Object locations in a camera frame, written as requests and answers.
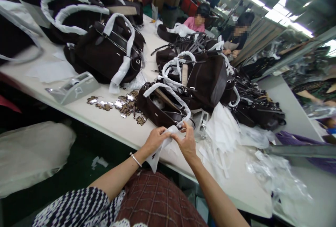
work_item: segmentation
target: woman's right hand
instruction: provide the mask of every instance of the woman's right hand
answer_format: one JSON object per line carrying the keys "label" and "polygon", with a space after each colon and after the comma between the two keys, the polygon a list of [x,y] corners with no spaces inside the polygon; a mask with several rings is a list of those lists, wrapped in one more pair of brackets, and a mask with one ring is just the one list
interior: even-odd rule
{"label": "woman's right hand", "polygon": [[193,159],[197,158],[194,129],[185,121],[183,121],[182,127],[183,129],[181,130],[181,132],[186,133],[184,139],[181,140],[176,134],[172,134],[171,137],[177,142],[185,160],[187,162],[190,162]]}
{"label": "woman's right hand", "polygon": [[229,49],[224,50],[224,49],[223,49],[223,54],[224,54],[224,55],[229,55],[229,54],[231,54],[231,50],[229,50]]}

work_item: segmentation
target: woman's left hand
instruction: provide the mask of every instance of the woman's left hand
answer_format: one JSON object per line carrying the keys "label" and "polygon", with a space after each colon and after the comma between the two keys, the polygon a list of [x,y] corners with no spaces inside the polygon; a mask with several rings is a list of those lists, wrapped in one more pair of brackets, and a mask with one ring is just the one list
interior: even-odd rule
{"label": "woman's left hand", "polygon": [[237,56],[239,55],[239,50],[235,50],[235,51],[233,51],[232,52],[232,56],[234,57],[234,58],[237,58]]}
{"label": "woman's left hand", "polygon": [[162,144],[163,140],[171,136],[171,132],[163,134],[165,130],[166,128],[162,126],[159,128],[155,128],[150,132],[146,143],[141,148],[142,150],[144,150],[145,154],[147,154],[148,156],[153,154]]}

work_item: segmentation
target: hair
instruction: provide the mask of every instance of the hair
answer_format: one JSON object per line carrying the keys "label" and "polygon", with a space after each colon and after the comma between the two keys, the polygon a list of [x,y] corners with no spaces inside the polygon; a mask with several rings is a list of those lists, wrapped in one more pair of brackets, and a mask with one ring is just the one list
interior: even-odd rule
{"label": "hair", "polygon": [[244,12],[240,15],[237,20],[237,25],[239,26],[250,26],[254,20],[253,12]]}

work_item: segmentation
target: metal rod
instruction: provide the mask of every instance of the metal rod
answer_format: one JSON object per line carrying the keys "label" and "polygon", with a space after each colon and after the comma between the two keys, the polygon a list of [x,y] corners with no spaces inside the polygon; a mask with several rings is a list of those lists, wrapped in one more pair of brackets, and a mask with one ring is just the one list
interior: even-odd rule
{"label": "metal rod", "polygon": [[336,145],[270,145],[264,152],[290,157],[336,158]]}

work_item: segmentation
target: bag handle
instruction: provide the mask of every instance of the bag handle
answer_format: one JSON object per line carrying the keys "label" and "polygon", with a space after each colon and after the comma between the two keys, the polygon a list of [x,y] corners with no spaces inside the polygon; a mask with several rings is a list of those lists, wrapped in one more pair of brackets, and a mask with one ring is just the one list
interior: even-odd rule
{"label": "bag handle", "polygon": [[176,91],[177,91],[176,85],[179,86],[179,87],[183,87],[183,85],[181,83],[175,82],[175,81],[171,80],[170,78],[168,78],[168,73],[172,69],[170,66],[171,65],[176,65],[176,69],[177,69],[177,72],[178,72],[179,77],[180,77],[180,82],[182,81],[182,72],[181,72],[180,62],[185,63],[186,60],[185,59],[180,59],[179,57],[185,56],[185,55],[188,55],[191,58],[191,61],[192,61],[193,64],[196,63],[196,58],[191,52],[183,51],[177,57],[175,57],[171,61],[167,62],[163,66],[163,69],[162,69],[162,77],[167,82],[167,84],[169,86],[171,86],[173,89],[176,89]]}
{"label": "bag handle", "polygon": [[154,83],[151,87],[149,87],[145,91],[143,96],[147,98],[155,89],[157,89],[159,87],[165,88],[180,103],[180,105],[185,107],[185,111],[186,111],[187,115],[182,119],[182,121],[180,121],[176,125],[177,127],[181,127],[182,124],[183,124],[183,121],[188,121],[190,119],[191,111],[190,111],[189,107],[187,106],[187,104],[178,95],[176,95],[176,93],[172,90],[171,87],[169,87],[168,85],[163,84],[163,83]]}
{"label": "bag handle", "polygon": [[76,33],[78,35],[85,35],[87,33],[86,30],[76,27],[76,26],[65,26],[63,25],[64,20],[73,13],[79,11],[91,11],[97,12],[101,14],[109,15],[110,11],[107,8],[102,8],[100,6],[95,5],[69,5],[59,11],[59,13],[55,17],[54,26],[57,27],[63,33]]}
{"label": "bag handle", "polygon": [[134,31],[134,27],[132,26],[131,22],[123,14],[114,13],[110,17],[110,19],[107,21],[103,33],[107,36],[109,36],[111,34],[113,26],[114,26],[114,22],[116,20],[116,17],[122,17],[125,20],[129,29],[131,30],[131,36],[128,39],[127,47],[126,47],[127,57],[130,57],[131,56],[131,49],[132,49],[133,42],[134,42],[134,37],[135,37],[135,31]]}
{"label": "bag handle", "polygon": [[14,59],[14,58],[9,58],[6,57],[4,55],[0,54],[0,59],[6,60],[6,61],[12,61],[12,62],[27,62],[27,61],[31,61],[34,60],[36,58],[38,58],[42,53],[42,47],[39,43],[39,41],[37,40],[36,36],[34,34],[32,34],[30,32],[30,30],[27,28],[29,27],[27,23],[24,23],[27,27],[25,27],[23,24],[21,24],[19,21],[21,21],[21,19],[17,18],[14,14],[12,14],[11,12],[7,11],[6,9],[4,9],[3,7],[0,6],[0,14],[5,17],[8,21],[10,21],[11,23],[13,23],[14,25],[16,25],[18,28],[20,28],[22,31],[24,31],[35,43],[35,45],[38,48],[38,51],[35,55],[32,55],[28,58],[24,58],[24,59]]}
{"label": "bag handle", "polygon": [[[56,25],[56,21],[55,21],[55,19],[51,16],[51,14],[50,14],[50,11],[49,11],[49,6],[48,6],[48,4],[50,3],[50,2],[52,2],[52,1],[54,1],[54,0],[41,0],[41,10],[42,10],[42,13],[44,14],[44,16],[49,20],[49,22],[50,23],[52,23],[55,27],[57,27],[58,29],[59,29],[59,26],[61,26],[61,31],[62,32],[64,32],[62,29],[65,29],[65,30],[67,30],[67,28],[70,28],[70,27],[67,27],[67,26],[62,26],[62,24],[59,24],[58,26]],[[110,11],[107,9],[107,8],[105,8],[104,7],[104,5],[102,4],[102,3],[100,3],[100,2],[97,2],[96,0],[76,0],[76,1],[79,1],[79,2],[82,2],[82,3],[87,3],[87,8],[85,9],[86,11],[93,11],[93,12],[98,12],[97,11],[97,8],[101,8],[101,12],[100,13],[102,13],[102,14],[110,14]],[[79,10],[77,10],[77,11],[74,11],[74,9],[73,8],[76,8],[76,7],[78,7],[77,5],[73,5],[74,7],[70,7],[70,8],[68,8],[68,7],[66,7],[66,8],[64,8],[64,9],[67,9],[66,11],[62,11],[62,13],[65,15],[65,16],[62,16],[62,14],[59,16],[59,18],[60,19],[62,19],[62,18],[66,18],[67,16],[69,16],[71,13],[74,13],[74,12],[77,12],[77,11],[80,11],[80,9]],[[71,32],[73,32],[74,30],[76,30],[76,31],[78,31],[78,29],[72,29],[72,28],[70,28],[69,29],[69,31],[67,31],[66,33],[71,33]]]}
{"label": "bag handle", "polygon": [[130,65],[131,65],[130,56],[131,56],[131,51],[132,51],[134,37],[135,37],[134,27],[132,26],[131,22],[121,13],[114,13],[110,17],[110,19],[107,21],[105,25],[103,34],[106,36],[109,36],[111,34],[116,17],[122,17],[125,20],[126,25],[131,30],[131,36],[127,41],[126,56],[124,56],[124,61],[120,65],[117,73],[112,77],[111,82],[110,82],[109,92],[113,94],[118,94],[120,92],[119,85],[121,81],[123,80],[123,78],[125,77],[128,70],[130,69]]}

